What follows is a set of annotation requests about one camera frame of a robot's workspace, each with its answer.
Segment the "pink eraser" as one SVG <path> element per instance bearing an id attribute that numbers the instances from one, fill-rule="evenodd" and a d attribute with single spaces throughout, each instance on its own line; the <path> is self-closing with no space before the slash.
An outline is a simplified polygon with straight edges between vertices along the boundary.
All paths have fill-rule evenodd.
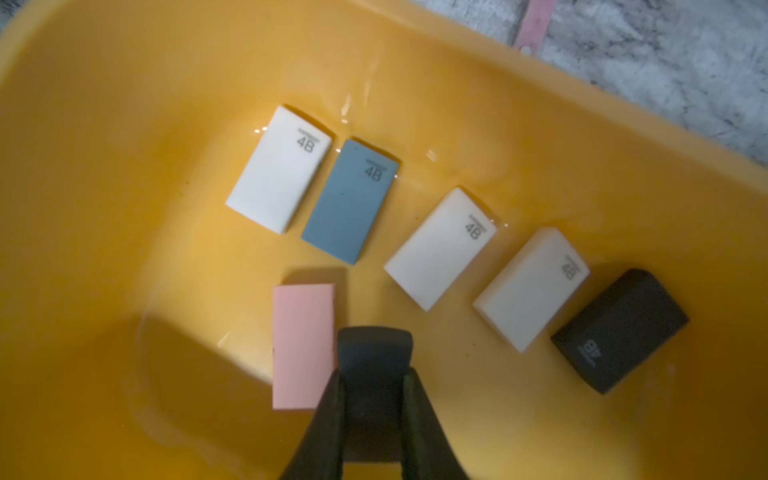
<path id="1" fill-rule="evenodd" d="M 281 285 L 273 289 L 275 410 L 317 407 L 334 370 L 335 286 Z"/>

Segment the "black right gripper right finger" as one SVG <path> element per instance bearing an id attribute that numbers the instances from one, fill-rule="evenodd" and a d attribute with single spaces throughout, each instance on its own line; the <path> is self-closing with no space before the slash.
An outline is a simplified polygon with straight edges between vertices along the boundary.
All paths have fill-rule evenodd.
<path id="1" fill-rule="evenodd" d="M 403 379 L 400 424 L 403 479 L 468 479 L 414 368 Z"/>

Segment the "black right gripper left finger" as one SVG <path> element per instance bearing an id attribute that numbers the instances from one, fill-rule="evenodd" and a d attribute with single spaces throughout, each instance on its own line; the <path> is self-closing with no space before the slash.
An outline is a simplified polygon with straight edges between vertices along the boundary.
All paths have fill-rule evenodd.
<path id="1" fill-rule="evenodd" d="M 336 370 L 280 479 L 341 479 L 345 438 L 346 390 Z"/>

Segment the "blue eraser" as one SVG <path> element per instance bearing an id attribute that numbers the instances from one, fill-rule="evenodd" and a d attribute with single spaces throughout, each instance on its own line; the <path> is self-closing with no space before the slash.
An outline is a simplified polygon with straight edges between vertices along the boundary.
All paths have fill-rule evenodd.
<path id="1" fill-rule="evenodd" d="M 396 161 L 359 141 L 346 140 L 301 239 L 355 264 L 398 170 Z"/>

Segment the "white eraser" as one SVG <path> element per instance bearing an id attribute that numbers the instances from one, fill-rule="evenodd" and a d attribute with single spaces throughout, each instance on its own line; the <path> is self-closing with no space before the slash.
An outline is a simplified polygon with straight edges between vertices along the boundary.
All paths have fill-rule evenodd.
<path id="1" fill-rule="evenodd" d="M 428 311 L 495 234 L 491 219 L 457 187 L 443 198 L 384 269 L 422 310 Z"/>
<path id="2" fill-rule="evenodd" d="M 332 144 L 332 137 L 284 106 L 276 109 L 226 205 L 283 234 Z"/>
<path id="3" fill-rule="evenodd" d="M 544 227 L 473 302 L 491 327 L 523 353 L 590 275 L 555 227 Z"/>

